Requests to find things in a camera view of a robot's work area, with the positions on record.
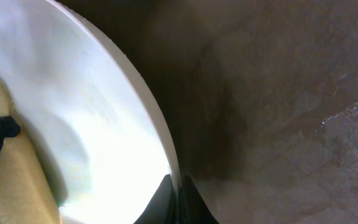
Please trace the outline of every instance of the concrete floor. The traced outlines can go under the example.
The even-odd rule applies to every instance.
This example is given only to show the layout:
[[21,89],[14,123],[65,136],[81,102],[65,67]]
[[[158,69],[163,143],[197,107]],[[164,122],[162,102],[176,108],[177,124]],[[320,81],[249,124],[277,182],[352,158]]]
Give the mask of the concrete floor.
[[358,223],[358,0],[61,2],[142,74],[219,222]]

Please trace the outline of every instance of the white plate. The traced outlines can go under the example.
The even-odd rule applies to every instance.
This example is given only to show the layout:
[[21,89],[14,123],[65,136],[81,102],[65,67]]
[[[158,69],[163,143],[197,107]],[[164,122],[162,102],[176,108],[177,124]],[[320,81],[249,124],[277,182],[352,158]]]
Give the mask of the white plate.
[[126,56],[51,0],[0,0],[0,78],[64,217],[133,223],[179,168],[167,124]]

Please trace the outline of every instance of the yellow object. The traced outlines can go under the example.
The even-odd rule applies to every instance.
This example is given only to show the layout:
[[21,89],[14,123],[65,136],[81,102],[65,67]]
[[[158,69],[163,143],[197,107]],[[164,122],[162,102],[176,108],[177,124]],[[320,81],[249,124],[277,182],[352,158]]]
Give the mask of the yellow object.
[[[0,116],[12,103],[0,84]],[[0,152],[0,224],[61,223],[58,206],[25,132],[6,138]]]

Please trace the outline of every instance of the dark background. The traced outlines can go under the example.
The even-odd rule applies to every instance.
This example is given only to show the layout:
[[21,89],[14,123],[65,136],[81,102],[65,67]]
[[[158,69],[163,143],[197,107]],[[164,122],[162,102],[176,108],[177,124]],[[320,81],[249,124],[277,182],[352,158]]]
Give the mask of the dark background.
[[271,170],[292,170],[280,147],[358,101],[358,0],[61,2],[138,69],[170,128],[182,174],[196,180],[219,221],[308,216],[259,198],[255,210],[248,202],[255,195],[245,192],[264,181],[254,174],[270,160],[278,164]]

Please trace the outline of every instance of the brown surface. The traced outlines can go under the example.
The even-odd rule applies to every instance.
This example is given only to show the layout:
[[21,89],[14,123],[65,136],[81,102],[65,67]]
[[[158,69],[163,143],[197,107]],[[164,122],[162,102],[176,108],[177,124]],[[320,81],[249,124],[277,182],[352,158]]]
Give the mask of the brown surface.
[[62,3],[142,74],[221,223],[358,223],[354,133],[320,129],[358,102],[358,0]]

